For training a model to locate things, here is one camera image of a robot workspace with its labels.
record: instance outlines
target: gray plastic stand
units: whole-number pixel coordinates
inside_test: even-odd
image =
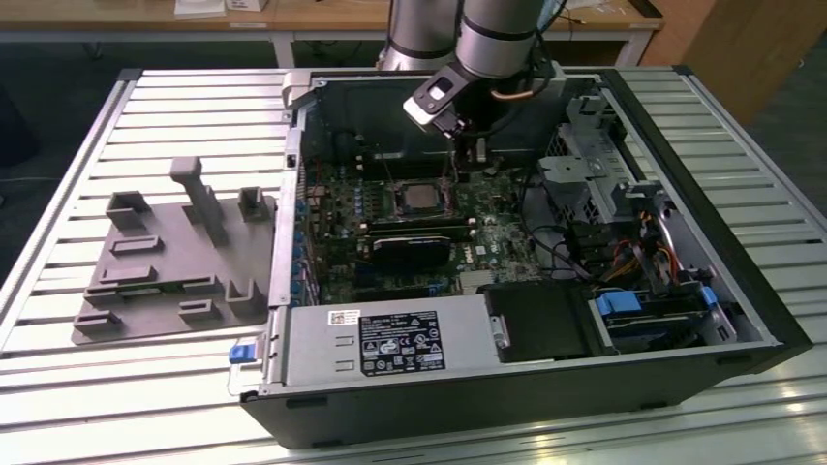
[[[149,207],[140,192],[112,194],[75,344],[267,320],[275,199],[249,187],[217,201],[200,173],[197,158],[173,160],[169,176],[191,203]]]

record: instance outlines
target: slotted aluminum table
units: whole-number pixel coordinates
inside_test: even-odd
[[[137,189],[151,203],[181,202],[181,187],[165,176],[171,157],[197,155],[204,183],[220,197],[256,185],[277,197],[283,73],[144,71],[117,81],[0,292],[1,463],[827,458],[819,456],[827,452],[824,218],[695,78],[671,68],[622,74],[815,343],[762,375],[644,413],[289,451],[237,407],[228,386],[228,349],[237,337],[259,332],[255,327],[75,347],[71,319],[101,251],[112,191]],[[643,158],[639,163],[652,176]],[[251,384],[260,377],[256,367],[240,375]]]

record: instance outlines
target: wooden table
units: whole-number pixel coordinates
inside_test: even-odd
[[[0,42],[268,41],[279,67],[296,67],[296,41],[383,41],[388,0],[269,0],[260,13],[175,20],[173,0],[3,0]],[[662,19],[646,18],[628,0],[571,11],[549,41],[623,43],[616,64],[636,65]]]

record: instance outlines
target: warning label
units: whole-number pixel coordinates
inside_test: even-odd
[[[359,318],[359,342],[364,376],[444,370],[436,312]]]

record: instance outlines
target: cable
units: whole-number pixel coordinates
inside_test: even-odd
[[[548,31],[548,28],[552,27],[552,23],[557,20],[559,15],[563,13],[563,9],[566,8],[567,3],[568,0],[561,0],[561,2],[559,2],[559,7],[555,11],[555,14],[552,15],[552,17],[548,18],[548,21],[545,21],[545,24],[543,24],[543,27],[540,28],[540,34]]]
[[[516,94],[504,94],[496,89],[491,89],[491,97],[500,102],[513,102],[517,100],[525,100],[531,97],[535,97],[540,92],[545,90],[548,87],[548,83],[552,81],[552,76],[555,74],[555,67],[552,66],[552,55],[548,53],[548,49],[545,48],[545,44],[543,42],[543,33],[535,29],[533,35],[537,40],[537,45],[540,48],[540,53],[543,54],[543,58],[545,59],[545,74],[543,76],[543,82],[540,82],[540,86],[536,89],[525,90],[523,92],[517,92]]]
[[[561,262],[571,267],[571,270],[578,274],[578,277],[580,279],[584,279],[587,281],[595,281],[595,278],[588,273],[588,271],[586,271],[582,268],[582,266],[578,265],[578,263],[571,260],[571,258],[568,258],[564,254],[557,252],[553,247],[549,247],[545,242],[543,242],[540,239],[537,239],[537,236],[535,234],[536,233],[536,231],[535,231],[536,228],[535,228],[535,230],[531,230],[528,228],[528,225],[525,223],[525,215],[523,214],[523,207],[525,205],[525,194],[528,192],[528,183],[531,182],[531,174],[532,174],[531,169],[527,169],[525,170],[525,177],[524,177],[523,182],[521,182],[521,191],[519,193],[517,211],[519,211],[519,221],[520,221],[520,224],[521,224],[521,228],[525,231],[525,233],[528,234],[528,236],[533,239],[533,243],[537,245],[537,247],[540,247],[549,254],[552,254],[552,259],[553,258],[560,259]]]

